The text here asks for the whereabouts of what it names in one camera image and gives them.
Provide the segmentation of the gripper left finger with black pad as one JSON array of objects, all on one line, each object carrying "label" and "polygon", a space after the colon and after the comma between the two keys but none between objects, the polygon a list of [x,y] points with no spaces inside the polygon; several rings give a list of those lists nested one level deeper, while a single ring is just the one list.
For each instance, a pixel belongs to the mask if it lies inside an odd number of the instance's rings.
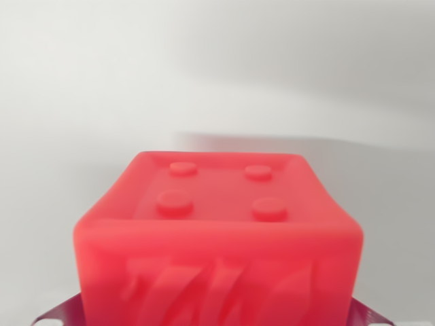
[{"label": "gripper left finger with black pad", "polygon": [[85,326],[86,319],[81,294],[74,295],[38,316],[32,322],[32,325],[48,325],[49,323],[53,325]]}]

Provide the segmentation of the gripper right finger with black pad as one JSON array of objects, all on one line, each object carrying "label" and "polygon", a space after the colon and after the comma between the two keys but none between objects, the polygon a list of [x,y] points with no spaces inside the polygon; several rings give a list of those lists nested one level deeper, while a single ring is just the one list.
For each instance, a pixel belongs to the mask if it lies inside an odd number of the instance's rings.
[{"label": "gripper right finger with black pad", "polygon": [[349,307],[346,326],[370,325],[394,325],[394,322],[353,297]]}]

